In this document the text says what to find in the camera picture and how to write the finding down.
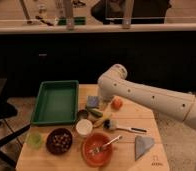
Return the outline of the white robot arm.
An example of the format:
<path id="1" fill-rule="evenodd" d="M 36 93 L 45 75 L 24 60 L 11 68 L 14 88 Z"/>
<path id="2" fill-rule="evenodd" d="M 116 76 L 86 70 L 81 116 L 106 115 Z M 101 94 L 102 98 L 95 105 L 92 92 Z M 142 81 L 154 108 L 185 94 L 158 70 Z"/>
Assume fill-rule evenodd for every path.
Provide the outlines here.
<path id="1" fill-rule="evenodd" d="M 123 65 L 111 66 L 98 78 L 99 99 L 110 102 L 114 96 L 120 96 L 196 130 L 196 95 L 133 83 L 126 77 L 127 70 Z"/>

